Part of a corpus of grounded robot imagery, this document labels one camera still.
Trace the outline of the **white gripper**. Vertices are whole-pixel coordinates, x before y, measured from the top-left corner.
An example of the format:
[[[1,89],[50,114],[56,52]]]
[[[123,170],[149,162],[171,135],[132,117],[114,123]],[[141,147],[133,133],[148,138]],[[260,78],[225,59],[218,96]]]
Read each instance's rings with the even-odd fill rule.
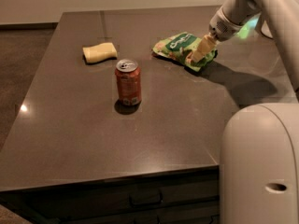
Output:
[[[200,41],[197,50],[192,53],[192,60],[200,62],[220,42],[232,38],[243,26],[242,13],[236,7],[222,6],[215,13],[209,23],[211,35],[205,35]]]

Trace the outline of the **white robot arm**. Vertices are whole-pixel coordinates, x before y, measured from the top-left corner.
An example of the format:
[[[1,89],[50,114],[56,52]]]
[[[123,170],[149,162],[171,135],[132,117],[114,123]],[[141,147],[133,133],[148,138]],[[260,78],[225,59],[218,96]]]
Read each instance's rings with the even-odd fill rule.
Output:
[[[299,89],[298,0],[227,0],[192,54],[202,60],[262,13]],[[299,104],[260,104],[227,123],[220,157],[220,224],[299,224]]]

